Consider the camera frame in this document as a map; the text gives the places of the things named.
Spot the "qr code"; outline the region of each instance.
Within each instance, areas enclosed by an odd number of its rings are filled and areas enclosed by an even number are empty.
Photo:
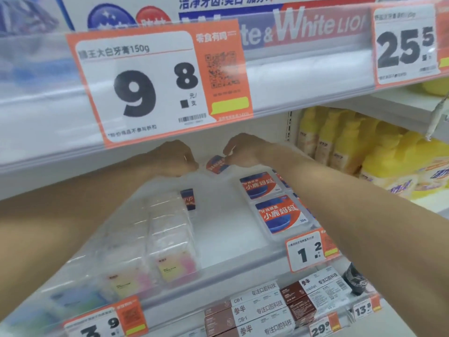
[[[138,322],[140,319],[141,315],[137,307],[133,307],[132,309],[123,312],[123,322],[127,325]]]
[[[206,54],[205,58],[209,69],[210,86],[212,88],[240,84],[237,54],[235,51]]]

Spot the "price tag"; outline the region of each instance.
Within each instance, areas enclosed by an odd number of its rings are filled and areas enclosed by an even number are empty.
[[[323,228],[317,228],[285,241],[290,271],[297,272],[340,255]]]
[[[237,20],[66,38],[106,147],[253,117]]]
[[[309,324],[311,337],[325,337],[341,330],[340,320],[336,312]]]
[[[352,307],[352,312],[355,320],[359,320],[380,309],[382,309],[382,307],[380,306],[379,295],[375,295],[354,305]]]
[[[379,6],[372,28],[378,87],[440,73],[434,4]]]
[[[148,333],[137,296],[68,320],[64,329],[69,337],[138,337]]]

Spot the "hand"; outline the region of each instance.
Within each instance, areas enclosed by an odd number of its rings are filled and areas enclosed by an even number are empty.
[[[136,156],[155,176],[180,177],[198,169],[190,148],[180,140],[165,142],[154,150]]]
[[[272,143],[247,133],[240,133],[232,137],[223,149],[226,164],[235,164],[239,167],[253,167],[261,164],[261,153]]]

